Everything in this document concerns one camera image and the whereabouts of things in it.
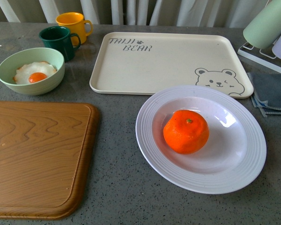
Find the mug handle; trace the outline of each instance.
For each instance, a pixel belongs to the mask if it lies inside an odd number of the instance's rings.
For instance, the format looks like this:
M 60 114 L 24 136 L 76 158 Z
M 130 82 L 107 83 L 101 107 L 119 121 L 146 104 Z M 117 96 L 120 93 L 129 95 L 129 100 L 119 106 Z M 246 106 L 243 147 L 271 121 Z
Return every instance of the mug handle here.
M 92 32 L 93 32 L 93 24 L 92 24 L 92 22 L 91 21 L 89 21 L 89 20 L 85 20 L 84 21 L 84 24 L 86 24 L 86 23 L 89 23 L 90 24 L 90 32 L 88 32 L 88 33 L 86 33 L 85 35 L 86 36 L 88 36 L 88 35 L 90 35 Z
M 71 33 L 71 34 L 70 34 L 70 37 L 78 37 L 79 44 L 78 44 L 76 47 L 73 46 L 73 49 L 74 49 L 74 50 L 77 50 L 77 49 L 80 47 L 80 45 L 81 45 L 81 40 L 80 40 L 79 35 L 76 34 L 76 33 Z

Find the light green cup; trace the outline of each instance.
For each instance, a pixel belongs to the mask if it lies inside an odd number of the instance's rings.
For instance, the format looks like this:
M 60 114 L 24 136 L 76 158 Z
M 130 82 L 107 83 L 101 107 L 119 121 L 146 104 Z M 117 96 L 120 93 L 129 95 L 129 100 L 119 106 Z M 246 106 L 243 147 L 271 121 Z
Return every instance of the light green cup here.
M 16 84 L 13 77 L 16 70 L 24 64 L 47 61 L 57 72 L 46 79 L 30 84 Z M 6 58 L 0 64 L 0 81 L 11 90 L 25 95 L 41 95 L 56 88 L 65 74 L 64 56 L 52 48 L 30 48 L 17 52 Z
M 244 38 L 256 48 L 266 49 L 281 35 L 281 0 L 271 1 L 244 29 Z

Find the white rack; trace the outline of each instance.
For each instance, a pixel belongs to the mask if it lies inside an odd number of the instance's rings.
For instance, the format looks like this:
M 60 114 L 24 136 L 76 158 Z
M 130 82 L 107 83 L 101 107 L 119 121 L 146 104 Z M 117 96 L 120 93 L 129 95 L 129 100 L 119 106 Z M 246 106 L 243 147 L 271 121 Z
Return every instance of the white rack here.
M 266 49 L 266 51 L 269 53 L 263 53 L 261 49 L 258 50 L 246 42 L 238 49 L 237 54 L 281 73 L 281 59 L 273 55 L 271 47 Z

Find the wood grain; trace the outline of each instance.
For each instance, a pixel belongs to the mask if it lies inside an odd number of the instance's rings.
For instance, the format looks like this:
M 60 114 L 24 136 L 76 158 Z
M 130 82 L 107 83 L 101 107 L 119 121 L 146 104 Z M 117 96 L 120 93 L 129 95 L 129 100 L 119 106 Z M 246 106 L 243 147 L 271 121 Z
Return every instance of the wood grain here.
M 99 112 L 0 101 L 0 218 L 61 219 L 80 204 Z

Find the gray countertop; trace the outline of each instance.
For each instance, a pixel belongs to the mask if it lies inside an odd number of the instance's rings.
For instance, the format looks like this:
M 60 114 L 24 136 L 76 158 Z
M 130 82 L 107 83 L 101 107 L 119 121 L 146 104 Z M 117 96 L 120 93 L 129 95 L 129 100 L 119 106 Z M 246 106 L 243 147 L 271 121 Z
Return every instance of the gray countertop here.
M 38 33 L 51 25 L 0 22 L 0 63 L 23 49 L 43 47 Z M 267 144 L 265 166 L 250 185 L 229 194 L 206 195 L 172 184 L 149 165 L 136 141 L 136 117 L 149 96 L 99 94 L 89 86 L 102 39 L 114 31 L 221 35 L 235 50 L 245 42 L 242 29 L 94 25 L 94 33 L 66 63 L 64 80 L 53 91 L 25 96 L 0 82 L 0 101 L 85 102 L 101 114 L 79 208 L 63 220 L 4 219 L 0 225 L 281 224 L 281 116 L 264 118 L 249 98 L 238 99 L 260 124 Z M 246 72 L 275 73 L 239 58 Z

